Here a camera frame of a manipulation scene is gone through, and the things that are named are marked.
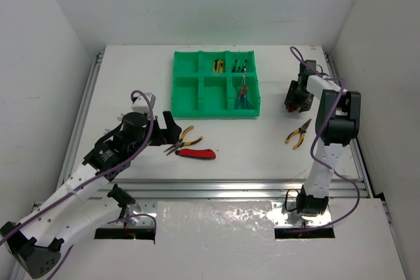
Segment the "red black box cutter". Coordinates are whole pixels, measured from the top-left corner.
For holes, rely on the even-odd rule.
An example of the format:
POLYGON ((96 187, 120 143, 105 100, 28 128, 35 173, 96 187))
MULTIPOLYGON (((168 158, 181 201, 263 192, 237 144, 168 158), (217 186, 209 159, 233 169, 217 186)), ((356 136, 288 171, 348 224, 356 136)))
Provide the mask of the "red black box cutter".
POLYGON ((287 111, 289 113, 295 112, 295 111, 297 111, 297 109, 298 109, 298 107, 295 104, 289 104, 288 107, 287 107, 287 111))

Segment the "red black utility knife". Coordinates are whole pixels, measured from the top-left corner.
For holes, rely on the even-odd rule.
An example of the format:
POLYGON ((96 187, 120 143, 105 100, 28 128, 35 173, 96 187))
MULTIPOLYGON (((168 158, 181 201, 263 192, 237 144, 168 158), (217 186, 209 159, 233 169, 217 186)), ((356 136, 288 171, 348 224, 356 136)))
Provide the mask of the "red black utility knife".
POLYGON ((214 160, 216 159, 216 153, 213 150, 191 150, 191 149, 181 149, 175 152, 177 156, 186 157, 191 159, 200 159, 200 160, 214 160))

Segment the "blue red handle screwdriver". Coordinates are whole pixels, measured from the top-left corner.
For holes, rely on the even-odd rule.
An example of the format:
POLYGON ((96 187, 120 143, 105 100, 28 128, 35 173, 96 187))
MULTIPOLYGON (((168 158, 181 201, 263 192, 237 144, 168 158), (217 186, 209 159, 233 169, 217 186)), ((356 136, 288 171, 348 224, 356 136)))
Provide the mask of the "blue red handle screwdriver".
POLYGON ((244 88, 241 87, 238 92, 238 96, 236 98, 236 103, 234 106, 235 110, 245 109, 246 108, 246 101, 244 96, 244 88))

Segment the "yellow black utility knife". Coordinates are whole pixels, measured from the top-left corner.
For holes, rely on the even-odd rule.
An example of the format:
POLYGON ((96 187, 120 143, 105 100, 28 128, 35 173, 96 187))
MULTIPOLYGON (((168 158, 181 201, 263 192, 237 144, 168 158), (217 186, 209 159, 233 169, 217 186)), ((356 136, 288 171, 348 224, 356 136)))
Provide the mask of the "yellow black utility knife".
POLYGON ((219 72, 219 60, 215 60, 213 62, 213 73, 218 73, 219 72))

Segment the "small yellow black cutter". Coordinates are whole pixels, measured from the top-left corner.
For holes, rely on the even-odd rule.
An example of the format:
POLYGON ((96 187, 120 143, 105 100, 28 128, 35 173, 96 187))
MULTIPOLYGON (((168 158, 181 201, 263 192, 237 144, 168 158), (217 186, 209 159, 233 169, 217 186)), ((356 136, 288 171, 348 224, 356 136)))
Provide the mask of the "small yellow black cutter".
POLYGON ((218 61, 218 72, 219 73, 224 73, 224 61, 223 60, 218 61))

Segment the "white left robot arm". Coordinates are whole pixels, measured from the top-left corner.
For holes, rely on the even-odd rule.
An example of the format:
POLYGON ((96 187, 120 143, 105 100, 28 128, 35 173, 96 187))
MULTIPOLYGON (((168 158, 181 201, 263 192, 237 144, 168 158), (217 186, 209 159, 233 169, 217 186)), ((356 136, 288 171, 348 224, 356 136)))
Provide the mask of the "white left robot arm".
POLYGON ((98 139, 68 179, 44 203, 19 222, 1 227, 1 242, 33 279, 51 271, 62 250, 110 222, 135 226, 142 217, 135 199, 114 185, 100 201, 89 198, 107 186, 147 146, 175 144, 181 128, 164 111, 166 127, 147 113, 130 112, 121 123, 98 139))

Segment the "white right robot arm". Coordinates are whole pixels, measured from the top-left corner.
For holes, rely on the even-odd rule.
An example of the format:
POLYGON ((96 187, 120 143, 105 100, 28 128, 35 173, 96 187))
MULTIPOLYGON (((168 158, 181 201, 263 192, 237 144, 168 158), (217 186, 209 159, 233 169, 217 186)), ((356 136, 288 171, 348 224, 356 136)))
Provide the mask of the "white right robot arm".
POLYGON ((337 160, 355 139, 360 129, 362 95, 346 90, 334 80, 316 72, 316 62, 305 60, 299 65, 298 79, 292 80, 285 97, 288 112, 309 111, 313 99, 319 101, 315 120, 316 137, 311 156, 314 159, 308 178, 297 195, 295 211, 303 216, 323 214, 329 201, 337 160))

